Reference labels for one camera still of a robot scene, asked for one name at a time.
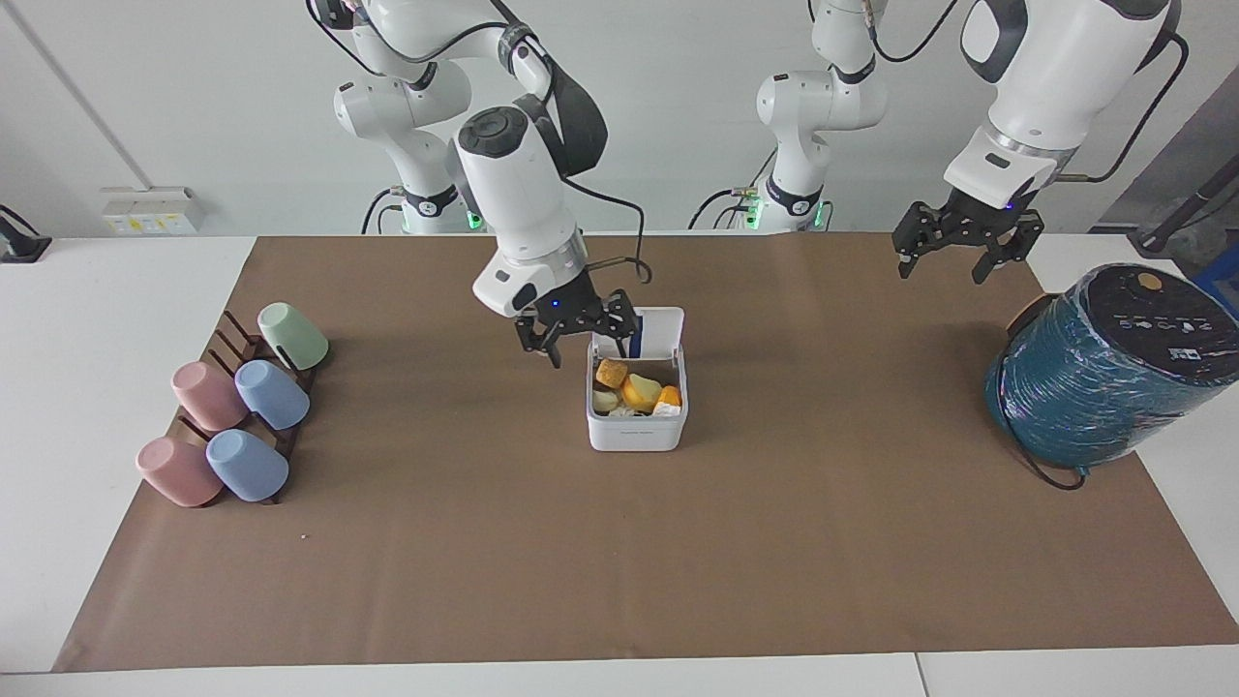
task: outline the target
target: green cup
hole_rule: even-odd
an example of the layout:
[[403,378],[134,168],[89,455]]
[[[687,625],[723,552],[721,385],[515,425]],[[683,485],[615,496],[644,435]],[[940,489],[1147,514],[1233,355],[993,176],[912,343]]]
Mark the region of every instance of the green cup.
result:
[[263,307],[258,313],[258,328],[280,361],[291,370],[310,370],[327,358],[327,337],[287,302]]

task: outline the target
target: cup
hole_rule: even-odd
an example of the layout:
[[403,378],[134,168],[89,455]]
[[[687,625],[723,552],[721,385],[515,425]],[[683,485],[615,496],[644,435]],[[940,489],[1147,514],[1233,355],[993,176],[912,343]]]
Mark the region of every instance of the cup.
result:
[[[327,337],[287,302],[273,302],[263,307],[258,313],[258,328],[275,355],[291,370],[310,370],[327,358]],[[289,366],[284,354],[287,354],[294,365]]]
[[237,371],[237,392],[271,428],[292,428],[310,412],[310,396],[289,374],[268,361],[250,361]]
[[225,431],[207,444],[211,469],[242,501],[264,501],[275,496],[289,480],[289,462],[244,431]]
[[195,423],[207,431],[232,428],[249,416],[233,380],[211,364],[181,366],[172,376],[172,392]]
[[142,447],[136,465],[155,491],[186,509],[207,504],[224,488],[207,463],[206,451],[166,436]]

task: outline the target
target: brown table mat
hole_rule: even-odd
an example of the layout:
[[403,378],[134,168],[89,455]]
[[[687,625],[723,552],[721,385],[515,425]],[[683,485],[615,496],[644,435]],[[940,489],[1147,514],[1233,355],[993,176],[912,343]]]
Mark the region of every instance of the brown table mat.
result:
[[693,405],[679,451],[633,456],[590,449],[584,337],[555,373],[472,297],[493,240],[260,239],[229,307],[333,339],[284,501],[142,485],[56,670],[1239,643],[1137,458],[1062,494],[992,426],[1027,267],[647,246],[653,285],[596,281],[685,307]]

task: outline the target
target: white table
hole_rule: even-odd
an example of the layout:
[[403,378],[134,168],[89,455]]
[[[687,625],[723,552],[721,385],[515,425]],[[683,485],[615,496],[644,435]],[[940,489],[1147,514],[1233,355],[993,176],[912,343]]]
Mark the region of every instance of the white table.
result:
[[[198,357],[252,239],[58,240],[0,267],[0,671],[46,671],[162,435],[169,376]],[[1114,236],[1043,236],[1030,262],[1062,290]],[[1223,599],[1239,607],[1239,391],[1151,439],[1141,456]],[[1239,649],[1188,647],[465,666],[209,669],[0,676],[0,695],[847,695],[1239,693]]]

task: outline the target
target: blue cup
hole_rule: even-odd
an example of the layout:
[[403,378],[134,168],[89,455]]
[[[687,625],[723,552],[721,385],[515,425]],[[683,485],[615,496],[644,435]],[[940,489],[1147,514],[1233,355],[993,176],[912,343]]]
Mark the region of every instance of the blue cup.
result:
[[276,431],[292,428],[310,412],[310,396],[287,374],[268,361],[250,361],[237,371],[237,392],[252,412]]
[[264,501],[289,482],[289,462],[261,438],[225,431],[207,444],[211,469],[242,501]]

